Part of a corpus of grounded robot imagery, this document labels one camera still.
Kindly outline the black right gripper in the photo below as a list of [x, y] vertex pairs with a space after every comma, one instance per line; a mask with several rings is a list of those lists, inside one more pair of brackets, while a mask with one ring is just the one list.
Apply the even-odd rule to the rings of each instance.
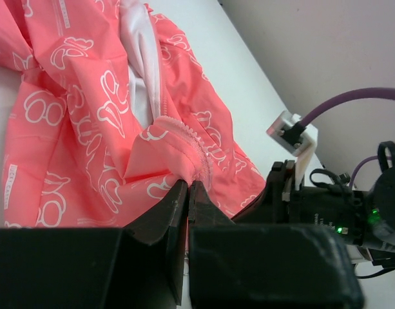
[[265, 188], [232, 217], [235, 223], [306, 224], [327, 227], [348, 245], [362, 245], [367, 230], [366, 194], [348, 188], [341, 178], [325, 169], [312, 175], [328, 176], [330, 183], [315, 182], [312, 187], [294, 186], [293, 160], [275, 162]]

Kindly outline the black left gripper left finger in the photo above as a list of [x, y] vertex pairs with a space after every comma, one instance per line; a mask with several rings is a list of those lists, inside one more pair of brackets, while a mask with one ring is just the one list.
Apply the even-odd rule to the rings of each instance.
[[188, 185], [175, 182], [150, 210], [130, 223], [130, 304], [180, 304], [184, 275]]

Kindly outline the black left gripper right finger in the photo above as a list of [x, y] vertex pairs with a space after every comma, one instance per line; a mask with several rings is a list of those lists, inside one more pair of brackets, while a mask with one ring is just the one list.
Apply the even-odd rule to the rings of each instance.
[[200, 181], [194, 181], [190, 187], [188, 223], [190, 227], [213, 227], [235, 224], [217, 206], [215, 206], [211, 201], [204, 184]]

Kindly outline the pink patterned hooded jacket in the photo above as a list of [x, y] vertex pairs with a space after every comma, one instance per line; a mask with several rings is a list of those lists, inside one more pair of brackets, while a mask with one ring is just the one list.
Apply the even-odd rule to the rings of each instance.
[[232, 217], [264, 188], [186, 34], [140, 1], [0, 1], [0, 66], [21, 77], [6, 228], [122, 227], [178, 180]]

